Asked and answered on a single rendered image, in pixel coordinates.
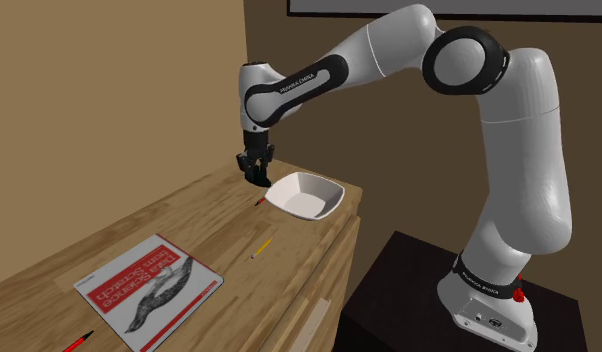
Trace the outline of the black framed wall picture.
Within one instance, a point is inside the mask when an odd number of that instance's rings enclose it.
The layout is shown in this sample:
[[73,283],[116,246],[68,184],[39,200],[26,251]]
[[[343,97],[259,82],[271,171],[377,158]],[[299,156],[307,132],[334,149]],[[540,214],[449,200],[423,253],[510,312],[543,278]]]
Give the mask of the black framed wall picture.
[[286,0],[291,16],[376,18],[411,4],[438,19],[602,23],[602,0]]

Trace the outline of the dark robot stand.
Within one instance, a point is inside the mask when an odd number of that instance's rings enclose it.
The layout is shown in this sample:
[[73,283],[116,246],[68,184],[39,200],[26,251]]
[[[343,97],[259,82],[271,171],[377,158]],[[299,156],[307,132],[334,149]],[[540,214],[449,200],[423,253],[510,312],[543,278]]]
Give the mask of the dark robot stand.
[[[345,304],[333,352],[511,352],[457,327],[437,295],[456,254],[396,231]],[[577,300],[523,282],[535,352],[588,352]]]

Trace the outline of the red pen with black tip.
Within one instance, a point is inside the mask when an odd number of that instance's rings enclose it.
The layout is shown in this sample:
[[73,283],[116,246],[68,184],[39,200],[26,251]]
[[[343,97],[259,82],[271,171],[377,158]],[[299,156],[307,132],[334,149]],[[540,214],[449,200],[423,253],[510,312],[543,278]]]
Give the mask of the red pen with black tip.
[[88,333],[82,335],[76,341],[71,343],[67,348],[65,348],[62,352],[72,352],[75,348],[77,348],[83,342],[85,342],[93,333],[94,333],[94,330],[91,330]]

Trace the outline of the yellow pencil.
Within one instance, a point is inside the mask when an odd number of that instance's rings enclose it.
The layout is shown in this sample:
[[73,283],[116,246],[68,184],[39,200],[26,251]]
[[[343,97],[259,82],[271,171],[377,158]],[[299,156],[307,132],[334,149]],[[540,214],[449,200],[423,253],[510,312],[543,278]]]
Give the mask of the yellow pencil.
[[273,240],[273,237],[268,238],[256,251],[251,255],[251,259],[255,259]]

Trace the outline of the white square bowl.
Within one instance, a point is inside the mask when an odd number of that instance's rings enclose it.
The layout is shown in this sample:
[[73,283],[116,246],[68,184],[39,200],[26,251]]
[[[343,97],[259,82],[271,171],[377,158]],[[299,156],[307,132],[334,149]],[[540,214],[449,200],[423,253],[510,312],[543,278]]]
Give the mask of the white square bowl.
[[300,219],[321,220],[341,203],[345,188],[327,178],[294,172],[275,182],[265,199],[276,208]]

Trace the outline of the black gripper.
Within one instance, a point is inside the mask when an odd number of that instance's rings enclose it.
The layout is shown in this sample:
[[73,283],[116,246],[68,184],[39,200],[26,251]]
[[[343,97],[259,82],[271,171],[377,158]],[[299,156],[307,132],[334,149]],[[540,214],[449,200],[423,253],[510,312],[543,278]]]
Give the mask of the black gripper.
[[270,187],[271,181],[267,176],[269,163],[273,159],[275,146],[268,144],[268,132],[243,131],[244,152],[236,155],[239,169],[244,178],[254,184],[258,181],[261,187]]

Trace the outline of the red and white book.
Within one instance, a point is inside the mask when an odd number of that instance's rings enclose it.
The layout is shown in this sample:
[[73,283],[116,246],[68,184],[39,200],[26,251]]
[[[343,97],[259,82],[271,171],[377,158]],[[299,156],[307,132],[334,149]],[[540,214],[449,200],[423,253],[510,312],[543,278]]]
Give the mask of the red and white book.
[[74,284],[132,352],[154,352],[224,283],[159,234]]

